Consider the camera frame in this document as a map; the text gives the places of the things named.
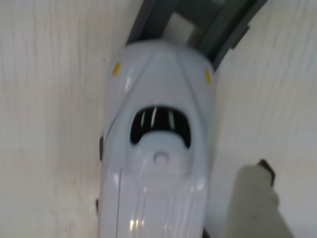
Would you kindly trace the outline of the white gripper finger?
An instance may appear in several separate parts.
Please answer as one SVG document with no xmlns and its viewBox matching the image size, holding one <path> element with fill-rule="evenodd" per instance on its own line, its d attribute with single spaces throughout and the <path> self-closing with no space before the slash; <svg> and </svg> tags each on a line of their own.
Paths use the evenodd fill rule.
<svg viewBox="0 0 317 238">
<path fill-rule="evenodd" d="M 261 159 L 237 173 L 226 216 L 228 238 L 293 238 L 278 210 L 275 172 Z"/>
</svg>

